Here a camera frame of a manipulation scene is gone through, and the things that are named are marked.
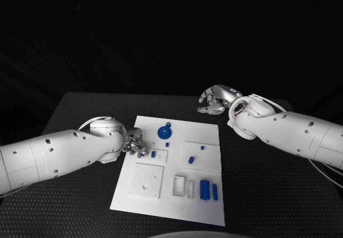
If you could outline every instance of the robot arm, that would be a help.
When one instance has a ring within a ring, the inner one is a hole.
[[[116,120],[105,119],[90,123],[89,133],[66,130],[1,146],[0,194],[62,176],[95,161],[115,161],[121,151],[138,152],[138,157],[145,155],[141,142],[141,129],[126,130]]]
[[[282,151],[343,169],[343,126],[294,112],[275,112],[258,95],[243,97],[232,88],[214,85],[200,96],[209,107],[197,111],[220,114],[229,108],[227,126],[236,134]]]

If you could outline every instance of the blue object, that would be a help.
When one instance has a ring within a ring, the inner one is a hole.
[[[217,201],[217,189],[216,189],[216,184],[213,184],[213,200]]]
[[[209,181],[207,180],[200,181],[200,199],[209,200]]]
[[[193,161],[194,161],[194,157],[193,157],[193,156],[190,156],[190,158],[188,158],[187,162],[188,162],[190,164],[193,164]]]
[[[171,136],[170,122],[167,122],[165,126],[160,127],[157,131],[157,135],[160,139],[168,139]]]

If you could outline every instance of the robotic hand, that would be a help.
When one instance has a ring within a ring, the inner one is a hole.
[[[343,126],[285,109],[256,94],[247,97],[233,88],[214,85],[201,94],[207,107],[200,113],[220,114],[229,109],[227,126],[236,134],[282,151],[343,169]],[[282,112],[276,113],[269,102]]]
[[[89,130],[80,128],[89,124]],[[90,119],[77,130],[46,134],[0,147],[0,194],[56,178],[95,161],[116,160],[121,151],[147,156],[139,128],[125,128],[111,117]]]

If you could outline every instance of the black table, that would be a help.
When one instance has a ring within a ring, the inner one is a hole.
[[[242,139],[227,113],[196,111],[198,97],[67,93],[43,134],[77,129],[92,117],[125,126],[148,116],[219,125],[226,227],[109,210],[123,153],[76,172],[31,184],[4,198],[0,237],[149,237],[175,231],[226,231],[250,237],[343,237],[343,202],[309,162]],[[285,100],[275,101],[288,111]]]

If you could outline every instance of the blue rectangular block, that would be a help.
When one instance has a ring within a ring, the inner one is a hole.
[[[213,184],[213,200],[217,200],[217,188],[216,188],[216,184]]]
[[[209,200],[209,181],[207,180],[200,181],[200,199]]]

